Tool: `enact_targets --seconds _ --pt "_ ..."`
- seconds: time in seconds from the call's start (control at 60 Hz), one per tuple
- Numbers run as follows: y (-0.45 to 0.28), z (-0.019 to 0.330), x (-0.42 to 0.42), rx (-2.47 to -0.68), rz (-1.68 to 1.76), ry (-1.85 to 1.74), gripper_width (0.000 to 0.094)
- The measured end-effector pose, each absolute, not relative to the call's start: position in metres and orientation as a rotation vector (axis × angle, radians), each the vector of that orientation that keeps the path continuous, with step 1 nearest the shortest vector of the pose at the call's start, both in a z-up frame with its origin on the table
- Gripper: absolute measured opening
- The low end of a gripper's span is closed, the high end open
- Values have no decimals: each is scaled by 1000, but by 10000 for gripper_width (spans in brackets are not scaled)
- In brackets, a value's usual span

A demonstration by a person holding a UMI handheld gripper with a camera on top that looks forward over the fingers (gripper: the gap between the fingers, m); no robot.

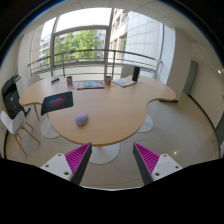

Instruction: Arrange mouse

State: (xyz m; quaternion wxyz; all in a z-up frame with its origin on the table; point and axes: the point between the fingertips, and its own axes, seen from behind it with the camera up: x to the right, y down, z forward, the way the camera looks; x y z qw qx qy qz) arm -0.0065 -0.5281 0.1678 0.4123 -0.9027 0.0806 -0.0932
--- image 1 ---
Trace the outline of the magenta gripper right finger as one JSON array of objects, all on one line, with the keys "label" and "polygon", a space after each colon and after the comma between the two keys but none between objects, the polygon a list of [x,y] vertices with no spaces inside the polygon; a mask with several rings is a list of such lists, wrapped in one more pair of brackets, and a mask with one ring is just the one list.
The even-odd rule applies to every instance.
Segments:
[{"label": "magenta gripper right finger", "polygon": [[133,144],[133,154],[145,185],[182,169],[168,154],[158,154],[138,143]]}]

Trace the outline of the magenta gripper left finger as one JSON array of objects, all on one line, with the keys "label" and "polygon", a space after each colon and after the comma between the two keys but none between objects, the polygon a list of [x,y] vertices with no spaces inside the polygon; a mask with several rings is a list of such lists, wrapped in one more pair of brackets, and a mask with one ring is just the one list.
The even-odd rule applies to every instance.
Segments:
[{"label": "magenta gripper left finger", "polygon": [[87,143],[67,154],[57,153],[41,168],[76,185],[81,183],[90,156],[92,145]]}]

